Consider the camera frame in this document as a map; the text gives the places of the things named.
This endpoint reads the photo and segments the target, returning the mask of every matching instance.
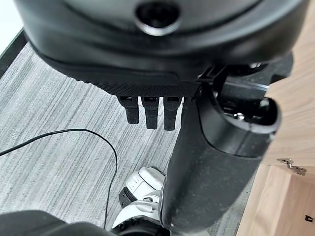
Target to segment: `circular hole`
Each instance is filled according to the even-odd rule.
[[[139,28],[147,34],[166,35],[177,29],[180,12],[178,8],[166,2],[149,2],[140,5],[136,10]]]

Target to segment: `black textured panel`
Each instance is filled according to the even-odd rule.
[[[178,86],[151,86],[151,85],[121,85],[111,83],[92,83],[116,96],[186,96],[192,97],[200,83],[181,83]]]

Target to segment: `black plastic housing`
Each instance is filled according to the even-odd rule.
[[[178,233],[214,224],[238,198],[273,140],[281,114],[275,102],[259,125],[224,114],[209,86],[186,105],[163,189],[161,222]]]
[[[207,18],[216,11],[209,8],[214,4],[211,0],[195,1],[203,10],[187,14],[184,10],[191,8],[190,1],[174,0],[183,12],[183,30],[162,37],[128,30],[135,27],[130,20],[119,21],[121,27],[112,25],[116,18],[123,18],[121,9],[133,16],[141,0],[128,1],[128,8],[106,0],[104,4],[116,9],[117,16],[108,14],[105,19],[98,19],[93,11],[90,15],[80,12],[64,0],[15,2],[34,48],[63,74],[113,95],[193,96],[200,85],[197,76],[211,64],[271,61],[289,53],[309,0],[222,0],[217,6],[221,21]],[[93,4],[80,2],[86,8]],[[193,19],[193,14],[198,14],[196,22],[186,27],[186,17]]]

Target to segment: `wire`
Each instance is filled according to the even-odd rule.
[[[51,135],[55,135],[55,134],[61,134],[61,133],[66,133],[66,132],[75,132],[75,131],[89,132],[89,133],[91,133],[91,134],[94,134],[94,135],[100,137],[101,139],[103,139],[103,140],[111,147],[111,149],[113,150],[113,152],[114,152],[114,154],[115,154],[115,162],[116,162],[116,164],[115,164],[115,172],[114,172],[113,177],[112,177],[112,179],[111,179],[111,181],[110,181],[110,184],[109,184],[108,194],[107,194],[107,200],[106,200],[105,220],[104,220],[104,227],[103,227],[103,229],[105,229],[105,228],[106,228],[106,223],[107,223],[107,213],[108,213],[108,203],[109,203],[110,190],[111,190],[111,188],[112,188],[114,179],[115,179],[116,174],[117,174],[117,168],[118,168],[118,160],[117,160],[117,153],[116,153],[116,150],[114,149],[114,147],[112,146],[112,144],[111,144],[107,139],[105,139],[105,138],[102,137],[101,135],[99,135],[99,134],[97,134],[97,133],[95,133],[95,132],[93,132],[93,131],[90,131],[90,130],[88,130],[88,129],[65,129],[65,130],[58,130],[58,131],[54,131],[54,132],[50,132],[50,133],[46,133],[46,134],[39,135],[39,136],[37,136],[37,137],[35,137],[35,138],[32,138],[32,139],[30,139],[30,140],[28,140],[28,141],[26,141],[26,142],[24,142],[24,143],[22,143],[22,144],[19,144],[19,145],[15,146],[15,147],[12,147],[12,148],[10,148],[10,149],[8,149],[8,150],[2,151],[2,152],[0,152],[0,156],[3,156],[3,155],[5,155],[5,154],[8,154],[8,153],[10,153],[10,152],[12,152],[12,151],[15,151],[15,150],[17,150],[17,149],[19,149],[19,148],[22,148],[22,147],[24,147],[24,146],[26,146],[26,145],[28,145],[28,144],[30,144],[30,143],[32,143],[32,142],[35,142],[36,140],[42,139],[42,138],[47,137],[47,136],[51,136]]]

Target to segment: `screw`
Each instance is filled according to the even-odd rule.
[[[133,225],[138,225],[139,224],[139,220],[138,219],[132,219],[132,224]]]
[[[249,64],[249,67],[251,69],[254,69],[254,68],[257,68],[257,67],[260,67],[261,66],[261,63],[252,63],[252,64]]]
[[[118,228],[119,228],[121,231],[123,231],[123,230],[126,229],[126,225],[125,225],[124,223],[121,223],[121,224],[118,226]]]
[[[240,113],[240,112],[234,114],[233,116],[234,116],[235,119],[238,119],[238,120],[244,120],[245,119],[244,114]]]

